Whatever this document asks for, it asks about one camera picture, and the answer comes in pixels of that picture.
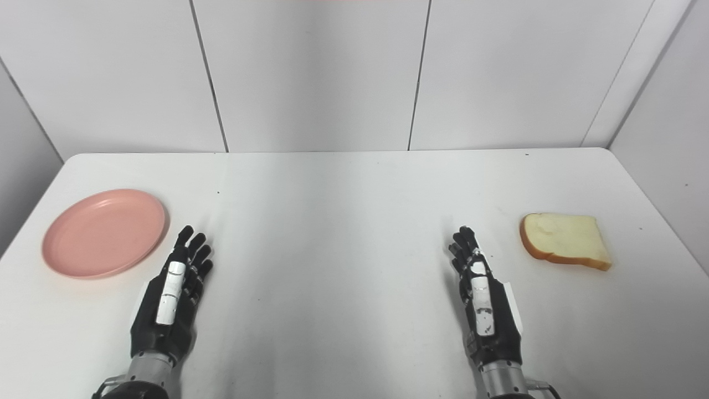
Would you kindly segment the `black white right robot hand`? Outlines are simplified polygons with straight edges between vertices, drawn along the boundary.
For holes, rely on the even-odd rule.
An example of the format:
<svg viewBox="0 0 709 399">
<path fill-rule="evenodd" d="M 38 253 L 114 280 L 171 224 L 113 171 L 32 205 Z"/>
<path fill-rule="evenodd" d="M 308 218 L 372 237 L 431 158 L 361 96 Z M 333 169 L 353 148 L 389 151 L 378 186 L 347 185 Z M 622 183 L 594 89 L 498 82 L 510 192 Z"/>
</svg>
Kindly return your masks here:
<svg viewBox="0 0 709 399">
<path fill-rule="evenodd" d="M 469 326 L 469 356 L 479 368 L 498 361 L 522 365 L 521 332 L 509 286 L 495 278 L 475 232 L 460 227 L 448 250 Z"/>
</svg>

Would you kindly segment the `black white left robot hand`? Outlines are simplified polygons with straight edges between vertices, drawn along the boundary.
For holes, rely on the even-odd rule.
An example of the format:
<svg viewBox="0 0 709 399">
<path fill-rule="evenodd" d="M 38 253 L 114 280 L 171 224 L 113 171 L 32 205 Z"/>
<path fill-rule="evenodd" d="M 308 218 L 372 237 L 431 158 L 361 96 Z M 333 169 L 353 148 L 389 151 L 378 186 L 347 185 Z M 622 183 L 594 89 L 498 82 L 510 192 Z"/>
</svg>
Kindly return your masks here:
<svg viewBox="0 0 709 399">
<path fill-rule="evenodd" d="M 185 226 L 150 280 L 131 326 L 131 356 L 155 352 L 177 365 L 192 348 L 193 323 L 213 268 L 204 233 Z"/>
</svg>

